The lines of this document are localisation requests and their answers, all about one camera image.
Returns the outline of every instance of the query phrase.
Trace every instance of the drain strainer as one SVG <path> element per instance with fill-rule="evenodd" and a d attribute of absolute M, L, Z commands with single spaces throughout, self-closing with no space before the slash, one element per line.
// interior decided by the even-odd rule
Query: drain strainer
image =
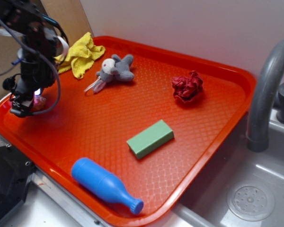
<path fill-rule="evenodd" d="M 275 198 L 267 186 L 254 181 L 242 181 L 230 188 L 227 204 L 237 217 L 246 221 L 260 221 L 273 212 Z"/>

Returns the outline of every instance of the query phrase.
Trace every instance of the red tray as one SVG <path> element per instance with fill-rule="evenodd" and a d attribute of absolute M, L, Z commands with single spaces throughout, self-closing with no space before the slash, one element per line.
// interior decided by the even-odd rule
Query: red tray
<path fill-rule="evenodd" d="M 94 42 L 106 47 L 105 55 L 82 80 L 71 71 L 60 75 L 62 97 L 50 113 L 17 118 L 9 113 L 8 99 L 2 101 L 0 134 L 109 224 L 146 225 L 172 208 L 242 118 L 255 80 L 234 67 L 121 39 L 104 36 Z M 134 81 L 111 82 L 100 93 L 85 95 L 102 61 L 114 53 L 121 58 L 134 55 Z M 192 70 L 201 74 L 204 94 L 182 105 L 172 95 L 171 80 Z M 56 85 L 44 91 L 48 106 L 56 94 Z M 175 138 L 138 160 L 126 141 L 161 119 Z M 144 201 L 142 213 L 135 216 L 79 186 L 71 167 L 81 157 L 117 175 L 131 195 Z"/>

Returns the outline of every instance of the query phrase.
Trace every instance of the plush bunny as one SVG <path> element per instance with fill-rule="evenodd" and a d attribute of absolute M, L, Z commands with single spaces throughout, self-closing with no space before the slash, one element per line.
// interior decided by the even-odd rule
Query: plush bunny
<path fill-rule="evenodd" d="M 114 78 L 124 82 L 133 80 L 134 74 L 130 72 L 132 63 L 133 56 L 131 54 L 126 55 L 123 59 L 113 54 L 112 58 L 107 58 L 102 62 L 101 70 L 96 73 L 97 80 L 89 85 L 85 92 L 93 88 L 93 92 L 98 93 Z"/>

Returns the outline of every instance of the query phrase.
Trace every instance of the crumpled ball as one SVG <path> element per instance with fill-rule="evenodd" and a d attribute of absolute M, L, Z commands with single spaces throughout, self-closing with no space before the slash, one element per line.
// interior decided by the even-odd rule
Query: crumpled ball
<path fill-rule="evenodd" d="M 45 106 L 45 103 L 46 103 L 46 98 L 42 97 L 42 96 L 35 96 L 34 97 L 34 105 L 33 105 L 33 108 L 32 108 L 32 112 L 35 112 L 35 111 L 40 111 L 44 108 Z"/>
<path fill-rule="evenodd" d="M 175 89 L 174 98 L 183 103 L 196 100 L 203 91 L 203 80 L 197 71 L 191 71 L 190 77 L 174 77 L 172 87 Z"/>

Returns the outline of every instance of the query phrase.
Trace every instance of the green block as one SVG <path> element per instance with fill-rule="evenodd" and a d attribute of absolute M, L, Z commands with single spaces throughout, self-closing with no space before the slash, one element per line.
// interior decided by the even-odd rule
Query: green block
<path fill-rule="evenodd" d="M 174 138 L 173 130 L 163 120 L 160 120 L 129 139 L 127 144 L 136 157 L 140 159 L 172 138 Z"/>

